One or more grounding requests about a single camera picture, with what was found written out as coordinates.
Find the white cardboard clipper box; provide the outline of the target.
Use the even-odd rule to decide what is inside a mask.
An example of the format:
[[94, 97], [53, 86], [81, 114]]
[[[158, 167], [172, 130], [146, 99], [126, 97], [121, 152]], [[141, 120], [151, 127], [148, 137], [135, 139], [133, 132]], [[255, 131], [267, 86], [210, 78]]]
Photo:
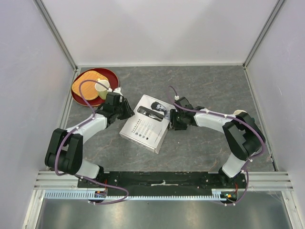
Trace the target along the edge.
[[[164, 119], [158, 122], [138, 113], [137, 109], [140, 106], [164, 115]], [[120, 131], [120, 136], [158, 154], [169, 129], [171, 109], [174, 109], [173, 105], [143, 95], [134, 109], [135, 115], [127, 119]]]

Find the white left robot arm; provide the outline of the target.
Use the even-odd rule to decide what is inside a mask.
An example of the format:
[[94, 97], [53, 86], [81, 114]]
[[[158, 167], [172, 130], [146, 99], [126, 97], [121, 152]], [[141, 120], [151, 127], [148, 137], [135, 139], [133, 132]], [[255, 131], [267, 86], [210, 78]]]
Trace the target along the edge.
[[118, 87], [106, 95], [106, 100], [94, 114], [83, 122], [68, 128], [53, 131], [45, 156], [45, 165], [64, 174], [88, 177], [93, 187], [104, 184], [103, 167], [83, 159], [83, 145], [96, 133], [105, 130], [116, 120], [125, 120], [134, 115], [128, 100]]

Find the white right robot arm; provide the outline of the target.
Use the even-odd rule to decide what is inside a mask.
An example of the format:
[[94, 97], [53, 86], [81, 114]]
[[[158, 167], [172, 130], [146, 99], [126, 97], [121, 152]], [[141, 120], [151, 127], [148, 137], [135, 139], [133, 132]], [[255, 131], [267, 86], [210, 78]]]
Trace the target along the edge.
[[185, 97], [174, 97], [174, 109], [170, 111], [170, 124], [174, 130], [186, 130], [189, 126], [205, 127], [224, 134], [231, 154], [220, 168], [218, 182], [228, 188], [235, 177], [257, 154], [265, 150], [265, 137], [255, 120], [245, 111], [233, 114], [210, 111], [204, 107], [193, 107]]

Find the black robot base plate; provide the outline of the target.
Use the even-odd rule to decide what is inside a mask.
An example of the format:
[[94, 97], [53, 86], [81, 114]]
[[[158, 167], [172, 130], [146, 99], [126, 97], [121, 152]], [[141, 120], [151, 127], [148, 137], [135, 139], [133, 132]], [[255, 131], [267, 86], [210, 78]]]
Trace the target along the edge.
[[213, 189], [243, 189], [247, 178], [243, 173], [234, 178], [209, 172], [132, 172], [111, 171], [98, 182], [122, 187], [130, 197], [209, 196]]

